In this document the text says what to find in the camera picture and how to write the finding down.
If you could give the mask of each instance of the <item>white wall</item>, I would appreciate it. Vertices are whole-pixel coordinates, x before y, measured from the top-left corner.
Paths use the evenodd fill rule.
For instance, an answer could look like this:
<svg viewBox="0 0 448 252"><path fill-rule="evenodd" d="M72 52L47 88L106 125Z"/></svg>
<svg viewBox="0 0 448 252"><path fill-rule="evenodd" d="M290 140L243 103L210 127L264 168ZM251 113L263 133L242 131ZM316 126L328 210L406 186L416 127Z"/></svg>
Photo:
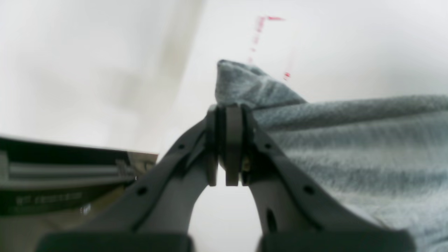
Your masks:
<svg viewBox="0 0 448 252"><path fill-rule="evenodd" d="M0 134L158 152L201 2L0 1Z"/></svg>
<svg viewBox="0 0 448 252"><path fill-rule="evenodd" d="M257 16L266 25L255 63L310 102L448 94L448 5L441 0L209 0L162 152L215 103L216 62L247 62ZM293 64L289 66L290 54ZM261 236L247 188L207 188L190 234L198 251L254 251Z"/></svg>

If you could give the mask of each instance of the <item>fabric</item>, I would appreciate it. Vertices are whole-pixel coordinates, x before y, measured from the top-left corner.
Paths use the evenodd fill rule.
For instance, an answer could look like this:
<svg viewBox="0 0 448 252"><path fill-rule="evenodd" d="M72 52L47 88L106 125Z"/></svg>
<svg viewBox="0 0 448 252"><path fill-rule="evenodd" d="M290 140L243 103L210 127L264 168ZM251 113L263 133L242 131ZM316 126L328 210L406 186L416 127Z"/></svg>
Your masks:
<svg viewBox="0 0 448 252"><path fill-rule="evenodd" d="M255 66L218 63L219 104L246 104L298 167L344 205L448 251L448 97L307 103Z"/></svg>

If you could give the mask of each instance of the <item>blue towel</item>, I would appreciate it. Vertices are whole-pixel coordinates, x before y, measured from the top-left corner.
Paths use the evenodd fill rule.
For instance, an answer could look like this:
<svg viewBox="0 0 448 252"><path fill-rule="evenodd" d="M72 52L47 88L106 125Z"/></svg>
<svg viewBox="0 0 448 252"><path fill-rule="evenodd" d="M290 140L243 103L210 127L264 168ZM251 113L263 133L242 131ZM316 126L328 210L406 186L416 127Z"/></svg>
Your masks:
<svg viewBox="0 0 448 252"><path fill-rule="evenodd" d="M218 63L219 104L246 104L291 161L418 251L448 251L448 97L307 103L255 66Z"/></svg>

